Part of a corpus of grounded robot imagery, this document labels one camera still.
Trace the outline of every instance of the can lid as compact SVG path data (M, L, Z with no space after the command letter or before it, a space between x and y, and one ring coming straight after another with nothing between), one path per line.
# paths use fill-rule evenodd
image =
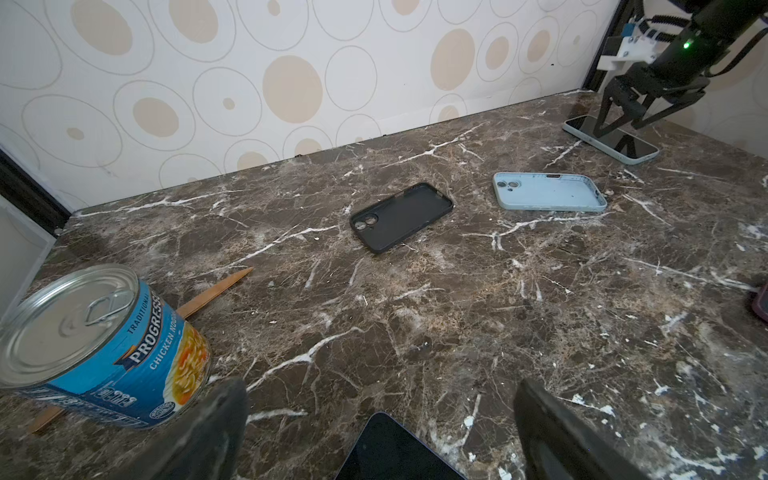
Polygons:
M133 270L105 264L35 292L0 325L0 387L44 382L87 358L131 314L138 290Z

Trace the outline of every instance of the black vertical frame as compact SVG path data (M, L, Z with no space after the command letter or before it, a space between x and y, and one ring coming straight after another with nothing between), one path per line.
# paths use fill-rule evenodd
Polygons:
M611 23L608 24L608 29L605 31L603 41L600 42L600 48L592 59L592 65L590 65L587 78L584 80L584 84L581 86L587 90L598 91L603 84L606 72L598 70L598 62L600 61L600 55L605 48L605 42L608 37L615 37L621 34L621 30L624 29L624 25L627 24L632 16L633 2L632 0L620 0L619 5L616 7L614 16L611 18Z
M70 212L42 185L0 150L0 195L53 236L64 228Z

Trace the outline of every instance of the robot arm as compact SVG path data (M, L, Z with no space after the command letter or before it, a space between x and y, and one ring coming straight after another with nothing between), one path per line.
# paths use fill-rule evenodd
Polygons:
M620 126L632 123L635 128L651 124L669 114L682 110L699 101L705 94L709 78L726 73L749 50L768 33L763 29L740 54L717 74L710 73L710 67L720 61L728 48L768 9L768 0L671 0L686 12L691 19L660 16L652 20L670 25L684 26L683 31L673 36L650 29L644 18L642 0L635 0L634 16L639 23L640 37L623 37L617 46L612 46L614 55L601 57L598 68L615 70L624 61L634 62L626 74L612 78L605 87L598 122L593 135L597 138L612 132ZM670 44L658 57L654 54L656 38ZM611 42L606 45L611 49ZM658 99L671 106L650 117L645 114ZM611 107L616 104L623 114L614 122L605 124Z

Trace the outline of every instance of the wallpaper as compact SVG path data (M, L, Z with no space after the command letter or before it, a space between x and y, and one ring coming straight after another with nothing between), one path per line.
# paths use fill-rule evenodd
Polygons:
M645 5L646 15L690 17L668 0L646 0ZM712 72L723 70L741 48L766 26L758 21L748 28L733 43L731 52L712 67ZM676 34L680 29L665 26L664 30ZM667 119L768 158L768 38L758 42L733 70L711 81L704 98ZM654 111L668 105L663 101L658 103L663 105L654 105ZM768 178L763 182L768 188Z
M71 209L581 86L617 0L0 2L0 144Z

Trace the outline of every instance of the blue can label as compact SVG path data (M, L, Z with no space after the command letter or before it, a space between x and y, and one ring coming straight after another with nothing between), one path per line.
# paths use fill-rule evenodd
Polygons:
M107 343L72 370L19 393L101 422L148 428L192 399L209 364L205 338L139 280L131 315Z

